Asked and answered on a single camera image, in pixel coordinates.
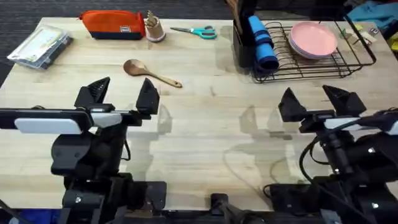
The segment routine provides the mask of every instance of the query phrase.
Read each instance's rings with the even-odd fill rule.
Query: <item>pencil case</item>
[[[125,10],[90,10],[79,19],[96,39],[140,40],[145,37],[144,18]]]

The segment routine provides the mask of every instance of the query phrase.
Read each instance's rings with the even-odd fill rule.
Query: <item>wooden tabletop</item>
[[[135,180],[166,181],[166,209],[206,209],[209,195],[223,192],[241,208],[267,210],[263,185],[303,179],[299,155],[314,135],[300,134],[299,124],[282,122],[277,105],[287,87],[314,110],[332,108],[323,84],[356,91],[367,114],[398,105],[398,63],[381,35],[371,46],[376,64],[348,78],[259,85],[234,64],[232,21],[164,19],[167,36],[158,44],[94,40],[76,18],[43,18],[40,23],[69,30],[75,41],[45,72],[15,65],[0,89],[0,107],[73,108],[81,86],[109,76],[105,102],[134,109],[145,77],[124,73],[122,65],[131,58],[183,83],[178,89],[150,78],[160,93],[159,115],[129,128],[132,160],[121,165]],[[216,40],[169,29],[205,25],[216,28]],[[0,130],[0,198],[11,207],[60,207],[62,177],[50,173],[56,137]],[[325,159],[319,148],[315,157]],[[309,158],[305,167],[310,175],[329,173]]]

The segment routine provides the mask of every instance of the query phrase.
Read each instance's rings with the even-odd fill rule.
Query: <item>pink plate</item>
[[[300,22],[290,31],[296,46],[314,56],[332,54],[337,48],[335,35],[327,26],[316,22]]]

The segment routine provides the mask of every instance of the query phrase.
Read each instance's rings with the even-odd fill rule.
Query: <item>blue cup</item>
[[[266,73],[272,73],[279,68],[279,62],[274,53],[274,43],[266,27],[257,16],[249,17],[249,24],[256,41],[257,66]]]

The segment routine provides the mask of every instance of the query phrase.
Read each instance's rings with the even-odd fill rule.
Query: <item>blue object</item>
[[[394,19],[398,20],[398,2],[381,4],[367,1],[354,8],[347,16],[355,22],[375,22],[378,28],[387,29]]]
[[[257,16],[249,17],[249,24],[257,45],[257,64],[261,69],[272,73],[279,68],[279,62],[274,53],[274,43],[272,43],[271,36]]]
[[[202,39],[215,39],[217,37],[216,30],[213,26],[205,26],[204,28],[194,29],[194,28],[178,28],[178,27],[171,27],[173,30],[182,31],[182,32],[189,32],[195,35],[198,35]]]
[[[56,224],[60,216],[60,210],[57,209],[23,209],[20,213],[22,218],[34,224]],[[23,224],[13,218],[10,223]]]

